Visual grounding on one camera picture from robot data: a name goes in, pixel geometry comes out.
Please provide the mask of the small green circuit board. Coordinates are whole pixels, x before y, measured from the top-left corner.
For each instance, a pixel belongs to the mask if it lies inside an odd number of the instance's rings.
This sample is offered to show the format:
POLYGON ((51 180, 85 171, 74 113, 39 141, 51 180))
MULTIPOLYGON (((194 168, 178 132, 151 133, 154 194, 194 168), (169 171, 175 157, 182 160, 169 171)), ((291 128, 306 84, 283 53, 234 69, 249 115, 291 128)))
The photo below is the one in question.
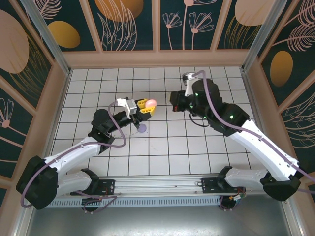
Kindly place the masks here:
POLYGON ((237 194, 237 195, 235 195, 235 196, 230 196, 229 199, 230 199, 231 201, 234 201, 234 202, 235 202, 235 205, 237 205, 237 204, 240 203, 240 201, 241 201, 244 197, 246 197, 246 193, 239 193, 239 194, 237 194))

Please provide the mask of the aluminium table side rail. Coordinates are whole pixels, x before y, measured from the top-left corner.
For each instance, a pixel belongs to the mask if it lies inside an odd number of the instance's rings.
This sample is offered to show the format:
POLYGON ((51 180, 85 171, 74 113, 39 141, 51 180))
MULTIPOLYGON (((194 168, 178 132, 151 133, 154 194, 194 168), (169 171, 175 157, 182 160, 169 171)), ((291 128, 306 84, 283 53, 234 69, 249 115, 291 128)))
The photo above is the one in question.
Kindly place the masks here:
POLYGON ((62 112, 62 107, 63 107, 63 102, 65 100, 66 97, 66 92, 69 86, 69 82, 71 79, 71 75, 72 75, 72 69, 70 69, 70 71, 68 72, 68 74, 65 77, 63 86, 62 86, 62 90, 61 93, 59 95, 58 98, 58 102, 57 102, 57 106, 55 109, 55 113, 52 119, 52 123, 49 129, 49 133, 46 139, 46 143, 45 143, 45 147, 44 150, 42 152, 42 158, 45 158, 47 156, 51 155, 51 150, 52 150, 52 146, 53 146, 53 142, 54 142, 54 138, 55 138, 55 134, 56 134, 56 130, 58 127, 58 123, 59 123, 59 118, 61 116, 61 112, 62 112))
POLYGON ((262 132, 278 145, 277 122, 279 116, 268 82, 260 74, 246 72, 244 77, 256 123, 262 132))

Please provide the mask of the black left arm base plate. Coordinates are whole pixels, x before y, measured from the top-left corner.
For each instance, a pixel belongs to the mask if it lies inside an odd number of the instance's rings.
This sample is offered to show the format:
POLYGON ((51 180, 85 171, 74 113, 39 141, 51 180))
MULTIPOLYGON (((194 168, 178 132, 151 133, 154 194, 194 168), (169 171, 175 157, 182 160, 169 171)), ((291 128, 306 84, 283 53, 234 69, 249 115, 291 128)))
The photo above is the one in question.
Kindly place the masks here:
POLYGON ((79 195, 82 192, 86 195, 100 195, 100 196, 111 196, 114 195, 115 180, 114 179, 99 179, 93 180, 86 190, 78 190, 71 192, 72 196, 79 195))

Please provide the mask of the horizontal aluminium mounting rail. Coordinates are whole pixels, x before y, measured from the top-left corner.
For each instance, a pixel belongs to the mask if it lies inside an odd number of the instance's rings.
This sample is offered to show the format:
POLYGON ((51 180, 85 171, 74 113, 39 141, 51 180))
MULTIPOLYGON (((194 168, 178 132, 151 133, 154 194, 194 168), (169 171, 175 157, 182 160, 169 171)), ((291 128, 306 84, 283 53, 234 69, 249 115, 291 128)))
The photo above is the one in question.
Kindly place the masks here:
POLYGON ((25 194, 26 199, 34 206, 43 208, 50 204, 55 198, 70 194, 78 190, 86 190, 93 180, 114 179, 115 194, 163 194, 184 193, 202 191, 201 179, 205 177, 217 177, 225 180, 232 187, 244 187, 246 191, 264 193, 271 185, 271 176, 265 171, 233 172, 229 175, 207 175, 207 176, 172 176, 172 177, 117 177, 100 178, 90 170, 82 170, 74 174, 63 176, 37 176, 29 187, 26 187, 27 178, 22 177, 16 189, 25 194))

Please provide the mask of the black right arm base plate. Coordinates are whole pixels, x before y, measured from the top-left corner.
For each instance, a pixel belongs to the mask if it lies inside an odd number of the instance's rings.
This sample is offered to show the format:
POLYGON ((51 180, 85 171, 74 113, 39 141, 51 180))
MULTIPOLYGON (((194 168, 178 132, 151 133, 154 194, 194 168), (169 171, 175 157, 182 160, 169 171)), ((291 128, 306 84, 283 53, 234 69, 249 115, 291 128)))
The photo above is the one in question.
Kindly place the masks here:
POLYGON ((232 187, 225 180, 218 180, 217 177, 205 177, 201 179, 201 187, 203 193, 230 193, 235 195, 237 193, 245 193, 244 187, 232 187))

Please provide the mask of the aluminium frame post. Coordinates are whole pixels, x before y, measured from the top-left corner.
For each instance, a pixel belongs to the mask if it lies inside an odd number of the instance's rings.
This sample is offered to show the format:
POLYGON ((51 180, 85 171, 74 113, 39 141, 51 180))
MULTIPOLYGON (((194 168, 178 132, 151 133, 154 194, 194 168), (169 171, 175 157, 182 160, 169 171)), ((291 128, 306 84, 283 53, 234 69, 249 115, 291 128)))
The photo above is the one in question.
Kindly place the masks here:
POLYGON ((58 44, 56 43, 53 35, 51 34, 44 18, 40 15, 37 6, 32 0, 20 0, 21 4, 23 5, 24 9, 29 14, 31 20, 35 24, 38 31, 41 33, 43 40, 46 42, 49 50, 54 55, 55 60, 58 62, 59 66, 61 67, 62 71, 68 75, 70 72, 70 67, 67 64, 61 49, 59 48, 58 44))
POLYGON ((285 12, 284 9, 288 1, 289 0, 275 0, 275 2, 272 4, 268 15, 261 25, 249 49, 249 52, 247 53, 247 56, 242 66, 240 67, 240 71, 242 73, 246 73, 250 69, 263 44, 267 41, 268 36, 271 34, 271 31, 275 27, 280 15, 285 12))

